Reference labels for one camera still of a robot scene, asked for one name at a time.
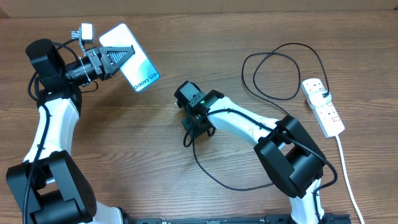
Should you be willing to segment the Samsung Galaxy smartphone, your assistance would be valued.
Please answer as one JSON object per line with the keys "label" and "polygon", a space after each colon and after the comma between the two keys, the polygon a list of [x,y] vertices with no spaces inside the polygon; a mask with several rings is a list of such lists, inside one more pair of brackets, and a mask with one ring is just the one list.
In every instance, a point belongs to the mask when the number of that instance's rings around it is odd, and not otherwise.
{"label": "Samsung Galaxy smartphone", "polygon": [[134,91],[140,92],[160,78],[156,67],[127,25],[120,24],[109,30],[99,38],[99,42],[103,47],[132,47],[134,49],[134,54],[120,68]]}

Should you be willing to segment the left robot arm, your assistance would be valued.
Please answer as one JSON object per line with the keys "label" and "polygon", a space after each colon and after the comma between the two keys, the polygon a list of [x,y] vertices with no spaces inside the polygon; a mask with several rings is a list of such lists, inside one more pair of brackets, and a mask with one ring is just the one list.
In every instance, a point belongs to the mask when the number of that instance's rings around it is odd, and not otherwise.
{"label": "left robot arm", "polygon": [[39,39],[25,52],[35,73],[28,94],[36,101],[39,125],[23,162],[8,168],[6,182],[23,223],[133,223],[119,207],[96,200],[91,185],[71,157],[75,125],[81,115],[81,88],[111,78],[134,54],[134,47],[93,47],[84,58],[65,64],[59,49]]}

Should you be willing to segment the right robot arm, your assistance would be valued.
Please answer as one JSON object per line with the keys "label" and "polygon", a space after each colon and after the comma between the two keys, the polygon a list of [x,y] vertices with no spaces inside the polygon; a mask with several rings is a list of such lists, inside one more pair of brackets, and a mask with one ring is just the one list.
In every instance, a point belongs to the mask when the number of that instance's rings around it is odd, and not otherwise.
{"label": "right robot arm", "polygon": [[180,85],[174,96],[177,106],[186,111],[182,124],[187,130],[183,145],[194,146],[203,133],[217,129],[229,131],[253,146],[254,152],[274,184],[289,197],[292,211],[281,218],[287,223],[334,223],[336,218],[321,206],[320,190],[333,185],[321,183],[328,166],[334,178],[336,169],[309,133],[294,117],[266,118],[233,103],[224,94],[202,92],[190,81]]}

